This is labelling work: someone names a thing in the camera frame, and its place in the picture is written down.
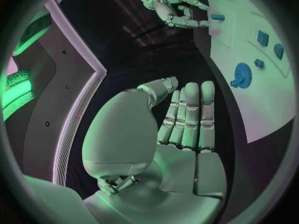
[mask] white panel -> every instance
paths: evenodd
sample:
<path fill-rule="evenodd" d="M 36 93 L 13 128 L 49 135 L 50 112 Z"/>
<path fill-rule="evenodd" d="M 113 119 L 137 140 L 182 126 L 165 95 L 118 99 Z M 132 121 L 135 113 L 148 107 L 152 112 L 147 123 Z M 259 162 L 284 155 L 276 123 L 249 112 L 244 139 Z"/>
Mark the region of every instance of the white panel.
<path fill-rule="evenodd" d="M 231 87 L 250 143 L 276 131 L 295 116 L 295 88 L 288 51 L 284 51 L 282 60 L 276 57 L 274 45 L 280 40 L 250 0 L 209 0 L 209 6 L 211 58 L 226 82 L 230 85 L 234 80 L 239 63 L 248 64 L 252 71 L 248 88 Z M 225 15 L 225 20 L 212 20 L 211 14 Z M 269 35 L 267 47 L 257 42 L 258 30 Z M 256 59 L 265 62 L 263 70 L 255 66 Z"/>

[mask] dark floor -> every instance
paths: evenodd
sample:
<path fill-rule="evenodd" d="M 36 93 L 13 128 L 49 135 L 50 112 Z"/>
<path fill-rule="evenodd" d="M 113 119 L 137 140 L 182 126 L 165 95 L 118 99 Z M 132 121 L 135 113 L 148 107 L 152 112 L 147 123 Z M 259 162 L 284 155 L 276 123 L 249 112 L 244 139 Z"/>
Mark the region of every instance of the dark floor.
<path fill-rule="evenodd" d="M 190 29 L 166 27 L 154 11 L 139 0 L 63 0 L 62 8 L 108 70 L 95 93 L 76 134 L 70 153 L 66 185 L 84 199 L 98 190 L 96 180 L 83 168 L 82 143 L 88 127 L 110 98 L 145 82 L 176 76 L 179 87 L 188 82 L 215 83 L 216 151 L 220 154 L 231 186 L 234 171 L 233 135 L 224 98 Z M 96 7 L 106 6 L 99 12 Z M 152 112 L 160 126 L 169 96 Z"/>

